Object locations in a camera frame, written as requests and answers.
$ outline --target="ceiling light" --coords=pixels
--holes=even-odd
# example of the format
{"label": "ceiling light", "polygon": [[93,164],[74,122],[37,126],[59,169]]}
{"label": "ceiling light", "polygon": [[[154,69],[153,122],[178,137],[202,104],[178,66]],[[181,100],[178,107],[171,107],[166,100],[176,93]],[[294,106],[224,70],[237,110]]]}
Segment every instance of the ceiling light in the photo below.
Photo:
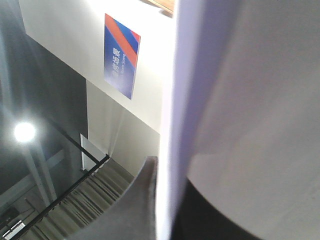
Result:
{"label": "ceiling light", "polygon": [[36,135],[36,128],[29,122],[18,123],[14,128],[15,139],[20,143],[30,142]]}

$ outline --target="glass railing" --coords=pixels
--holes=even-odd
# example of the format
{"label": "glass railing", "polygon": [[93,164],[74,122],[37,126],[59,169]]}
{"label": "glass railing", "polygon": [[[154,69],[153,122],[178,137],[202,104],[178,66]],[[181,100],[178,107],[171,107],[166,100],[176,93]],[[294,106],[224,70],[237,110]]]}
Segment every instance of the glass railing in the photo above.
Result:
{"label": "glass railing", "polygon": [[18,239],[110,158],[48,117],[35,122],[34,139],[12,143],[17,157],[2,165],[3,173],[15,175],[0,188],[2,239]]}

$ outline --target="white wall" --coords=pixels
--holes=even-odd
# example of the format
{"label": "white wall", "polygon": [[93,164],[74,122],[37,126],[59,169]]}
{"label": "white wall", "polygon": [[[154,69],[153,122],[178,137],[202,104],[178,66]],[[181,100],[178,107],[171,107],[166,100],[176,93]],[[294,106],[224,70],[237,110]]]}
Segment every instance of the white wall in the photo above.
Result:
{"label": "white wall", "polygon": [[158,155],[160,135],[90,82],[87,106],[88,139],[133,176]]}
{"label": "white wall", "polygon": [[[90,154],[92,154],[92,156],[94,156],[95,159],[97,159],[98,161],[102,160],[106,156],[106,152],[103,152],[99,148],[97,148],[94,144],[92,144],[92,142],[90,142],[81,133],[80,133],[80,141],[81,141],[81,147],[83,147]],[[89,171],[96,165],[96,163],[92,161],[84,152],[81,152],[81,158],[82,158],[81,170]]]}
{"label": "white wall", "polygon": [[[26,33],[160,132],[162,82],[171,81],[173,20],[139,0],[20,0]],[[141,35],[132,99],[104,81],[104,13]]]}

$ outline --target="sign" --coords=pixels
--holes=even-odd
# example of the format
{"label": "sign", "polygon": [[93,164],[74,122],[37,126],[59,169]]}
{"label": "sign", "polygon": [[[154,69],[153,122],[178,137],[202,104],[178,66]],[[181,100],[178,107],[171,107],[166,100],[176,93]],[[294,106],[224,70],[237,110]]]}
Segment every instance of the sign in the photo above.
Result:
{"label": "sign", "polygon": [[108,14],[104,18],[104,80],[131,99],[141,37]]}

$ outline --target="stair step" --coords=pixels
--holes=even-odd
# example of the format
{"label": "stair step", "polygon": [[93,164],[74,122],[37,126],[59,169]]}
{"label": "stair step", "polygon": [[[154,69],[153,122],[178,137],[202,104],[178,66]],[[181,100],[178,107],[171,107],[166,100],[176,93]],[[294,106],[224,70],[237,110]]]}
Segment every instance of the stair step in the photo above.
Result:
{"label": "stair step", "polygon": [[45,224],[43,219],[36,223],[34,227],[39,228],[39,230],[42,231],[50,240],[60,240],[63,238],[63,236],[57,231],[52,231],[52,229]]}
{"label": "stair step", "polygon": [[35,223],[20,240],[63,240],[89,225],[128,188],[133,176],[110,159]]}
{"label": "stair step", "polygon": [[113,169],[116,171],[123,179],[126,180],[127,183],[131,183],[134,179],[134,176],[132,176],[127,170],[125,170],[120,164],[118,164],[115,160],[110,158],[102,167],[102,169]]}
{"label": "stair step", "polygon": [[83,184],[79,189],[83,191],[87,197],[93,200],[101,210],[106,210],[113,203],[108,202],[107,199],[99,195],[92,187],[87,184]]}

